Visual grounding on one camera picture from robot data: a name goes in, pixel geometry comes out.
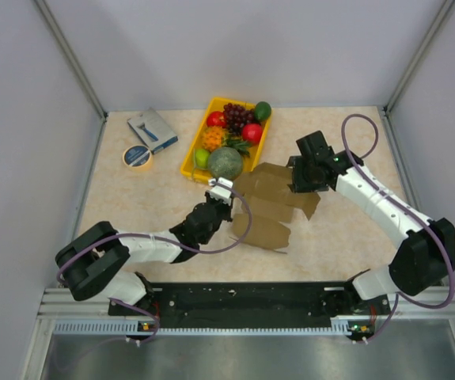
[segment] tape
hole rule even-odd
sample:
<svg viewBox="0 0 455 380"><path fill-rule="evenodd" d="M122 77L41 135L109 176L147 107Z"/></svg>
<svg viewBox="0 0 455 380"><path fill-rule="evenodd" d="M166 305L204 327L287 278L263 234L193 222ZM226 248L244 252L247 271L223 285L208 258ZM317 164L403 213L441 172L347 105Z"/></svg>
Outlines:
<svg viewBox="0 0 455 380"><path fill-rule="evenodd" d="M122 161L134 172L145 172L151 168L154 157L146 146L136 145L123 152Z"/></svg>

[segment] white wall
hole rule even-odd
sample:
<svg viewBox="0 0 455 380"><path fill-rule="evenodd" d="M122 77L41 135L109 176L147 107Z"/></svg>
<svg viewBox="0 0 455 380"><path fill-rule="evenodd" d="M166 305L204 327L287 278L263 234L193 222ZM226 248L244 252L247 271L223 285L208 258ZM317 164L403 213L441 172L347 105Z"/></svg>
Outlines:
<svg viewBox="0 0 455 380"><path fill-rule="evenodd" d="M0 380L17 378L100 122L29 0L0 0Z"/></svg>
<svg viewBox="0 0 455 380"><path fill-rule="evenodd" d="M442 0L47 0L108 110L384 105Z"/></svg>
<svg viewBox="0 0 455 380"><path fill-rule="evenodd" d="M455 10L393 121L424 211L455 224Z"/></svg>

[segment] yellow plastic tray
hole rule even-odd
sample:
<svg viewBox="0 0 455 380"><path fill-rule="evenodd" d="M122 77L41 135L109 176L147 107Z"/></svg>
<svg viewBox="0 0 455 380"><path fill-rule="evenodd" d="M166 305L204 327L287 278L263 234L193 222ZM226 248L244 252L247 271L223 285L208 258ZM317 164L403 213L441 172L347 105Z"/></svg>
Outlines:
<svg viewBox="0 0 455 380"><path fill-rule="evenodd" d="M210 113L212 113L214 111L223 112L224 105L226 105L228 103L232 103L233 105L242 105L246 109L252 109L252 108L255 108L255 106L256 106L255 104L252 104L252 103L246 103L244 101L234 101L231 99L225 99L223 97L214 97L213 99L211 99L210 105L208 106L206 112L204 113L203 120L201 121L201 124L199 125L199 129L197 130L197 133L195 133L194 141L190 145L190 149L188 149L187 155L185 156L185 159L183 160L183 163L181 164L180 171L189 180L203 182L204 184L207 184L208 180L212 178L212 176L210 175L210 172L208 172L207 170L202 170L202 169L195 169L194 178L191 177L192 169L194 168L193 154L194 154L195 150L202 148L201 134L207 128L207 125L206 125L207 117L210 115ZM261 126L264 129L264 131L262 133L262 138L260 139L259 144L252 146L251 148L248 149L248 151L250 152L250 157L243 159L243 161L245 162L245 164L243 166L244 172L251 172L257 166L257 163L259 162L260 152L262 152L262 148L264 147L264 141L266 140L267 130L269 129L269 126L271 125L271 118L272 118L272 114L271 114L271 116L269 116L269 119L267 119L266 121L261 123Z"/></svg>

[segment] tomato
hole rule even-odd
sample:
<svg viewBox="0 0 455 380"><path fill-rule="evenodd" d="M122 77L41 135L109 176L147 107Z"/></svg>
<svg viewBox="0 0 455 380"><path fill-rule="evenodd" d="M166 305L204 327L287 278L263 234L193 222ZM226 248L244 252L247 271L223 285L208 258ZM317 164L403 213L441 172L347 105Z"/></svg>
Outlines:
<svg viewBox="0 0 455 380"><path fill-rule="evenodd" d="M224 112L215 111L212 112L206 119L208 127L219 126L224 128L226 126L226 120L224 119Z"/></svg>
<svg viewBox="0 0 455 380"><path fill-rule="evenodd" d="M263 129L259 124L246 124L241 132L241 137L252 145L257 145L262 138L262 131Z"/></svg>

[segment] beige tabletop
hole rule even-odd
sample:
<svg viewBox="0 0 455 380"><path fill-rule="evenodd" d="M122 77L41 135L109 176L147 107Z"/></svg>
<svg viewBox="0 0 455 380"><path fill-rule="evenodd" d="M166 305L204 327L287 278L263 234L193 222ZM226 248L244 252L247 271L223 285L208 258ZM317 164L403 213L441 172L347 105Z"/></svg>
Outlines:
<svg viewBox="0 0 455 380"><path fill-rule="evenodd" d="M123 166L122 153L140 143L127 126L137 112L111 112L100 146L81 231L107 220L118 229L158 232L180 223L204 201L206 185L187 180L180 164L193 140L204 110L159 111L178 134L179 141L154 156L149 172L133 173ZM340 126L351 113L371 117L381 138L365 160L371 172L403 198L398 174L375 107L276 108L260 162L285 165L298 154L295 140L322 130L335 151L343 149ZM362 155L370 148L373 131L366 121L352 120L347 137L351 149ZM389 263L396 250L369 217L351 201L333 191L322 192L311 220L300 210L288 227L292 233L288 253L273 253L239 245L226 253L197 255L182 264L147 263L136 268L150 281L321 281L343 280L367 268ZM236 201L234 211L239 209ZM229 223L205 249L230 245Z"/></svg>

